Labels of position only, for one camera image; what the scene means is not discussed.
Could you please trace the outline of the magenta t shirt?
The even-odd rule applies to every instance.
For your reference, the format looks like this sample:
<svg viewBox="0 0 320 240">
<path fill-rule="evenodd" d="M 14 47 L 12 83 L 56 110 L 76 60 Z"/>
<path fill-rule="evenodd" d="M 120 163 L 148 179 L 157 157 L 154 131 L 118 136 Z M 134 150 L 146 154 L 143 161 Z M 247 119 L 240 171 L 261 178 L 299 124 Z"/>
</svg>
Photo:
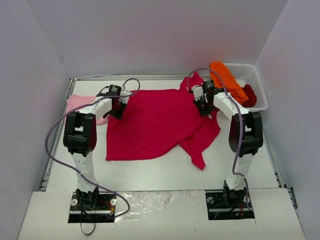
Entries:
<svg viewBox="0 0 320 240">
<path fill-rule="evenodd" d="M 159 158 L 177 145 L 198 169 L 206 167 L 203 151 L 220 133 L 217 111 L 201 116 L 187 87 L 203 83 L 198 73 L 185 77 L 179 89 L 139 90 L 130 97 L 120 120 L 110 117 L 106 132 L 107 161 Z"/>
</svg>

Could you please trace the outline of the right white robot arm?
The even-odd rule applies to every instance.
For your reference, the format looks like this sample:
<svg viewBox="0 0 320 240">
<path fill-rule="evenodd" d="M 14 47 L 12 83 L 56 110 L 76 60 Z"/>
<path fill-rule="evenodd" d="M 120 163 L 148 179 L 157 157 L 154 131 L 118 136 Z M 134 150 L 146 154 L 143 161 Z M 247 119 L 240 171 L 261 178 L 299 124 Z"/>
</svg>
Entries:
<svg viewBox="0 0 320 240">
<path fill-rule="evenodd" d="M 262 116 L 239 104 L 225 88 L 217 88 L 212 80 L 188 89 L 201 116 L 209 115 L 214 108 L 229 120 L 228 143 L 234 152 L 231 172 L 223 183 L 222 202 L 234 206 L 248 195 L 247 175 L 251 162 L 263 146 Z"/>
</svg>

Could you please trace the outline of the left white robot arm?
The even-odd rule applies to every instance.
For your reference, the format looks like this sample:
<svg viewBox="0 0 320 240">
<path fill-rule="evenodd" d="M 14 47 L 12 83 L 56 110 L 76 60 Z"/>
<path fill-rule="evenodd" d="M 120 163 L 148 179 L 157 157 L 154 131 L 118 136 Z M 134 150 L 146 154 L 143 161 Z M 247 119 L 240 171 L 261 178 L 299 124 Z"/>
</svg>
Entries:
<svg viewBox="0 0 320 240">
<path fill-rule="evenodd" d="M 89 209 L 95 209 L 101 203 L 93 165 L 97 121 L 109 115 L 121 119 L 132 94 L 124 86 L 112 84 L 91 102 L 74 107 L 65 118 L 63 145 L 71 154 L 77 170 L 76 196 Z"/>
</svg>

